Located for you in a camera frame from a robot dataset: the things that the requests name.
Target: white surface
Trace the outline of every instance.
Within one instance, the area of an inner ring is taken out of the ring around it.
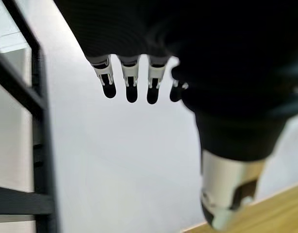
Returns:
[[[17,0],[24,13],[29,12],[30,0]],[[0,52],[9,52],[27,47],[27,42],[0,0]]]
[[[194,116],[169,100],[170,67],[155,105],[146,101],[148,61],[130,104],[117,58],[117,95],[103,96],[53,1],[31,3],[28,20],[44,48],[55,168],[64,233],[175,233],[204,220]],[[264,198],[298,181],[298,118],[282,135],[258,191]]]

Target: black metal frame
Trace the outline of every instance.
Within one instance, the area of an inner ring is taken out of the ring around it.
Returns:
[[[34,192],[0,187],[0,222],[35,220],[37,233],[58,233],[50,115],[43,52],[14,0],[2,0],[32,49],[32,86],[28,87],[0,55],[0,85],[33,116]]]

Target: black fabric covering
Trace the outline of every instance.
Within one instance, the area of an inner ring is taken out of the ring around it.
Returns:
[[[298,1],[55,0],[87,59],[177,56],[202,148],[267,157],[298,113]]]

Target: metal connector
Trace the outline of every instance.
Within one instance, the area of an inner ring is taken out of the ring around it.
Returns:
[[[148,88],[159,89],[161,81],[163,79],[165,71],[165,66],[155,67],[152,64],[149,64],[148,70]]]
[[[225,230],[236,214],[254,199],[265,160],[244,162],[203,150],[201,204],[207,222]]]
[[[116,95],[116,86],[110,55],[99,57],[98,60],[100,60],[98,63],[91,63],[91,65],[101,82],[105,96],[113,98]]]
[[[125,81],[125,85],[129,86],[137,86],[137,79],[138,79],[138,60],[135,61],[135,64],[132,66],[121,64],[123,78]]]
[[[114,74],[112,70],[110,56],[108,56],[105,61],[98,64],[92,64],[92,66],[103,86],[112,85],[114,83]]]

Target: robotic hand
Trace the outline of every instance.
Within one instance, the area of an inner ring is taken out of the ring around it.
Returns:
[[[151,104],[168,58],[179,58],[170,98],[196,115],[201,205],[213,228],[226,228],[253,200],[266,158],[298,114],[298,1],[54,1],[109,98],[109,54],[121,60],[129,102],[138,57],[148,54]]]

